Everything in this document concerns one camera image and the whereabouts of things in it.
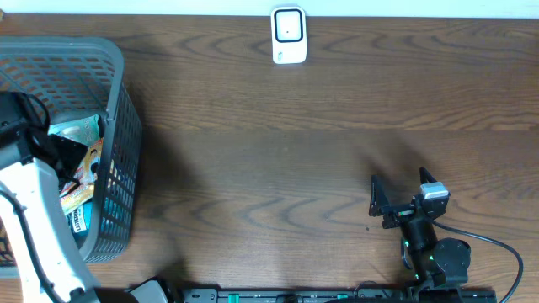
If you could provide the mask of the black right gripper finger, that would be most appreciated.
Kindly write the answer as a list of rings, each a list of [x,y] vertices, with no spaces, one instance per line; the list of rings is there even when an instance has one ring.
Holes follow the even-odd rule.
[[[369,216],[376,217],[384,215],[390,204],[385,195],[382,181],[376,176],[371,176],[371,202],[369,206]]]
[[[419,168],[419,177],[420,177],[420,183],[421,184],[436,183],[437,182],[437,180],[433,177],[433,175],[425,167],[420,167]]]

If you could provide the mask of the yellow wet wipes bag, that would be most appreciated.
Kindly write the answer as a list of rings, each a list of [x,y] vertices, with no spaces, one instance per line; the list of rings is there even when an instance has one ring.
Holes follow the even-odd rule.
[[[67,182],[61,189],[60,202],[65,215],[93,198],[103,143],[104,140],[99,139],[89,147],[73,175],[74,181]]]

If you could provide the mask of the blue mouthwash bottle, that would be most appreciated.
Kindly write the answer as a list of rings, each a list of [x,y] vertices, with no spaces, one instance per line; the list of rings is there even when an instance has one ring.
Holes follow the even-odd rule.
[[[82,246],[89,234],[92,220],[93,201],[78,206],[69,216],[69,226],[78,246]]]

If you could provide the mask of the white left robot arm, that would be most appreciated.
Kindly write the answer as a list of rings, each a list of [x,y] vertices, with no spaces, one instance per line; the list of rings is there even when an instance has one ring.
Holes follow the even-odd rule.
[[[1,94],[1,221],[25,302],[70,302],[98,288],[68,228],[59,198],[63,165],[37,97]]]

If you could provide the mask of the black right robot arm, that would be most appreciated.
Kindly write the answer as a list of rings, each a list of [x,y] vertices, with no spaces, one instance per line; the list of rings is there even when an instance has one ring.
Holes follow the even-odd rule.
[[[435,220],[444,215],[451,196],[446,186],[426,168],[419,169],[419,192],[407,204],[390,203],[376,176],[371,177],[369,216],[382,218],[384,229],[402,232],[403,258],[416,279],[431,289],[458,286],[468,281],[471,262],[470,246],[456,238],[440,239],[435,233]]]

